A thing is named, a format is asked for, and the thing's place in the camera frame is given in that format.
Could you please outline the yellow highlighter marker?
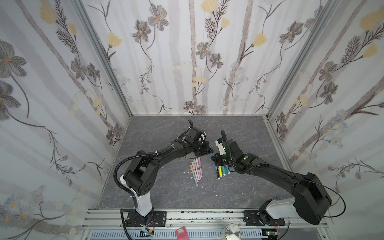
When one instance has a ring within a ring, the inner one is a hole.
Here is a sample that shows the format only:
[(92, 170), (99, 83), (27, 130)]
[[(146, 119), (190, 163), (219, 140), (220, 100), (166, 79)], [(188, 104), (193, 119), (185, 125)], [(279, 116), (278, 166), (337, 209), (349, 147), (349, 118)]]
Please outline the yellow highlighter marker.
[(218, 166), (218, 170), (219, 170), (219, 176), (220, 178), (223, 176), (223, 173), (222, 173), (222, 168), (221, 166)]

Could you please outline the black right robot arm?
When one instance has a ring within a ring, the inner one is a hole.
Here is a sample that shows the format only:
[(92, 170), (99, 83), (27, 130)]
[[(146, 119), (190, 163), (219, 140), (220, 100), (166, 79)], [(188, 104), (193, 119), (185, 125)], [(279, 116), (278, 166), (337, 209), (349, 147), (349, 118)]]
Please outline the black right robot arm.
[(271, 225), (284, 218), (301, 218), (311, 225), (319, 225), (333, 204), (328, 194), (329, 187), (322, 184), (312, 173), (302, 175), (270, 164), (258, 156), (245, 154), (237, 142), (229, 140), (225, 131), (216, 141), (219, 153), (212, 157), (218, 167), (227, 165), (235, 172), (263, 178), (291, 194), (286, 200), (266, 200), (257, 210), (255, 223)]

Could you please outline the green capped pink pen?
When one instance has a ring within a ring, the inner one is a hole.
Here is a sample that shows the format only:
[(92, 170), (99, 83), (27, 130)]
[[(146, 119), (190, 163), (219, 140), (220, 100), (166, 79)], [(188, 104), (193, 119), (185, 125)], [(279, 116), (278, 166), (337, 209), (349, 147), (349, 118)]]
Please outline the green capped pink pen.
[(193, 160), (193, 168), (194, 168), (195, 175), (196, 175), (197, 182), (198, 182), (199, 181), (199, 173), (198, 173), (198, 167), (197, 167), (196, 159)]

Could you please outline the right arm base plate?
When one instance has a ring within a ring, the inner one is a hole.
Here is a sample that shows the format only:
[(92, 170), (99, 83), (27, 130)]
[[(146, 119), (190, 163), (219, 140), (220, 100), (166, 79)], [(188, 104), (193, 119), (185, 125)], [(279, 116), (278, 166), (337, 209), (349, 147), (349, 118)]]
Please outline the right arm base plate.
[(246, 223), (248, 227), (278, 227), (285, 226), (286, 222), (284, 219), (273, 219), (271, 216), (267, 214), (267, 212), (263, 211), (243, 211), (244, 218), (243, 221)]

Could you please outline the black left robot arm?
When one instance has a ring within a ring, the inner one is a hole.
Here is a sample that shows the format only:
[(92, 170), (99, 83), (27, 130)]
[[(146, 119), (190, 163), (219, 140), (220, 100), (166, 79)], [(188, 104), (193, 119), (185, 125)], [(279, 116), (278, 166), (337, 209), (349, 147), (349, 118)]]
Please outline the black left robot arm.
[(195, 158), (213, 153), (207, 134), (194, 127), (191, 120), (189, 124), (188, 129), (171, 141), (168, 147), (153, 152), (139, 151), (116, 165), (113, 171), (114, 182), (134, 202), (134, 208), (120, 209), (123, 228), (164, 224), (162, 218), (166, 215), (161, 214), (157, 218), (150, 196), (160, 168), (191, 153)]

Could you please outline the purple capped pink pen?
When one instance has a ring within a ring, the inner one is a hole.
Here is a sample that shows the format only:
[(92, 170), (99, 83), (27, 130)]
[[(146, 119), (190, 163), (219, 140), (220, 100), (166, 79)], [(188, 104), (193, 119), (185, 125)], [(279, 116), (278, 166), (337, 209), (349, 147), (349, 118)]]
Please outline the purple capped pink pen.
[(201, 159), (200, 157), (197, 159), (198, 166), (199, 166), (199, 173), (200, 173), (200, 179), (203, 178), (203, 173), (202, 173), (202, 164), (201, 164)]

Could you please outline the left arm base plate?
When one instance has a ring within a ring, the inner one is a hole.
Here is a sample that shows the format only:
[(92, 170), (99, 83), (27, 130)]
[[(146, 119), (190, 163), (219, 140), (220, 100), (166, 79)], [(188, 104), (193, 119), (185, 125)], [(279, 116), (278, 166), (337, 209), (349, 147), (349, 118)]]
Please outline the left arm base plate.
[(130, 210), (125, 218), (126, 227), (164, 227), (166, 225), (166, 211), (151, 211), (148, 215), (141, 216), (136, 210)]

